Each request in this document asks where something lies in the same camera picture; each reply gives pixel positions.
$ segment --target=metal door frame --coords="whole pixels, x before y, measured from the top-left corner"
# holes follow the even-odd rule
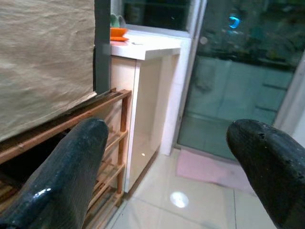
[[[195,23],[194,37],[192,39],[191,53],[187,67],[185,83],[183,87],[181,103],[174,133],[173,146],[175,148],[189,148],[178,144],[178,135],[180,132],[181,121],[185,109],[186,98],[189,90],[190,80],[192,76],[198,41],[200,38],[201,27],[204,20],[204,13],[208,0],[202,0],[200,5],[199,16]],[[305,51],[295,70],[292,82],[290,83],[285,98],[277,113],[274,121],[274,127],[293,135],[295,128],[305,113]]]

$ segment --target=white tile floor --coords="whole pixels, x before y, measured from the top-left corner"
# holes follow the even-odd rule
[[[179,151],[158,155],[111,229],[275,229],[258,198],[237,190],[176,176]],[[185,208],[170,201],[183,192]]]

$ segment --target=beige cloth cover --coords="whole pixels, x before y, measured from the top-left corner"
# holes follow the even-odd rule
[[[0,141],[94,96],[94,0],[1,0]]]

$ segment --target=pink doormat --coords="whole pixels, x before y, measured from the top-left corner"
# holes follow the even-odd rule
[[[181,150],[177,176],[238,189],[255,195],[246,174],[240,165],[192,154]]]

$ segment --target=white countertop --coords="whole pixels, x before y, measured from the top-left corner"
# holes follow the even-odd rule
[[[161,35],[128,31],[126,42],[111,42],[111,55],[137,60],[151,60],[180,53],[181,41]]]

